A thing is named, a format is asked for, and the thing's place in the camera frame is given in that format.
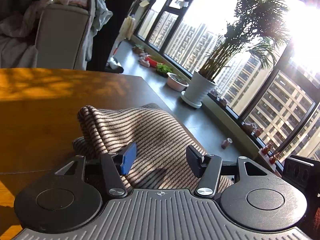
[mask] silver screw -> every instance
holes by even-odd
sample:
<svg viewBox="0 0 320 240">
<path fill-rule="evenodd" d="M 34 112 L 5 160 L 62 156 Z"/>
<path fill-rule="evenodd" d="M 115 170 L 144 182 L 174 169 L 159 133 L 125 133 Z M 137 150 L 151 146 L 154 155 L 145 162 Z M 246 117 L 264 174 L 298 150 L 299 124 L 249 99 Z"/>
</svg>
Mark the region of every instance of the silver screw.
<svg viewBox="0 0 320 240">
<path fill-rule="evenodd" d="M 201 187 L 197 190 L 197 192 L 198 192 L 198 194 L 200 194 L 202 196 L 208 196 L 213 193 L 212 189 L 210 189 L 208 187 Z"/>
<path fill-rule="evenodd" d="M 109 190 L 109 193 L 113 196 L 121 196 L 124 194 L 124 189 L 119 188 L 119 187 L 114 187 Z"/>
</svg>

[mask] pink planter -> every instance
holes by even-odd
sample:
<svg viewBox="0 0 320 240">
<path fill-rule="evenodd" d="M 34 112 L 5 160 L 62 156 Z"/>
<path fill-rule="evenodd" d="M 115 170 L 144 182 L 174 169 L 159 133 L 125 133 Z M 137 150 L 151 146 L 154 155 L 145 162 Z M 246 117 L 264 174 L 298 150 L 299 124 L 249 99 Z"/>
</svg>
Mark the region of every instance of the pink planter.
<svg viewBox="0 0 320 240">
<path fill-rule="evenodd" d="M 169 87 L 171 87 L 173 90 L 176 91 L 183 91 L 186 87 L 189 86 L 188 82 L 179 77 L 176 74 L 173 73 L 167 73 L 168 74 L 168 80 L 167 84 Z"/>
</svg>

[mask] striped cloth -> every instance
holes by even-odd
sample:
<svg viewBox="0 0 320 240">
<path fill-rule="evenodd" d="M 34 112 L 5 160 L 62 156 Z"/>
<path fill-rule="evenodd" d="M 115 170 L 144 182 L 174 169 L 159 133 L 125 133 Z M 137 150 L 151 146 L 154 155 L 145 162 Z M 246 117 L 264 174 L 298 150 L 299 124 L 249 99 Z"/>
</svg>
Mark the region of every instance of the striped cloth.
<svg viewBox="0 0 320 240">
<path fill-rule="evenodd" d="M 136 142 L 137 157 L 127 176 L 126 188 L 188 188 L 193 191 L 199 182 L 186 160 L 186 148 L 201 149 L 169 113 L 156 104 L 124 110 L 96 109 L 85 106 L 78 112 L 83 137 L 73 141 L 77 154 L 86 158 L 116 152 L 129 142 Z M 232 181 L 222 176 L 219 192 Z"/>
</svg>

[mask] high-rise building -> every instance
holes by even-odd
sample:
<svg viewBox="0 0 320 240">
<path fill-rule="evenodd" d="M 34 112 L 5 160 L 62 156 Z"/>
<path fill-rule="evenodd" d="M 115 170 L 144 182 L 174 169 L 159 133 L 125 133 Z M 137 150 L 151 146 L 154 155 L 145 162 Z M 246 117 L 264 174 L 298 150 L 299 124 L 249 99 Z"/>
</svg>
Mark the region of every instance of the high-rise building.
<svg viewBox="0 0 320 240">
<path fill-rule="evenodd" d="M 164 12 L 157 24 L 150 43 L 160 48 L 176 20 L 176 15 Z M 207 25 L 194 27 L 182 22 L 171 38 L 165 53 L 190 73 L 198 70 L 205 61 L 206 52 L 214 49 L 218 35 L 208 31 Z M 298 69 L 315 86 L 319 86 L 316 75 L 305 67 L 290 61 L 291 67 Z M 252 97 L 264 83 L 270 69 L 261 69 L 260 61 L 250 54 L 234 57 L 228 67 L 217 77 L 217 89 L 236 114 L 247 107 Z M 312 99 L 281 71 L 266 93 L 249 114 L 246 122 L 255 123 L 263 132 L 260 138 L 272 142 L 275 150 L 294 130 L 311 107 Z M 280 161 L 290 154 L 319 160 L 320 158 L 320 109 L 290 143 L 281 155 Z"/>
</svg>

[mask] black pillar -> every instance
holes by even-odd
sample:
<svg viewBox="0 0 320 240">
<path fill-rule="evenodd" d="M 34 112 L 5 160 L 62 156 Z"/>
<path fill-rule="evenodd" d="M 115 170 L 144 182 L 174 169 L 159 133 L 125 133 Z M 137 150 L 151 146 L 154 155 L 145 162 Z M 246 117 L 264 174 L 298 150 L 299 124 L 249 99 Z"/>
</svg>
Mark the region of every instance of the black pillar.
<svg viewBox="0 0 320 240">
<path fill-rule="evenodd" d="M 113 43 L 133 1 L 106 0 L 107 8 L 113 12 L 113 16 L 93 38 L 92 59 L 87 64 L 87 70 L 104 71 Z"/>
</svg>

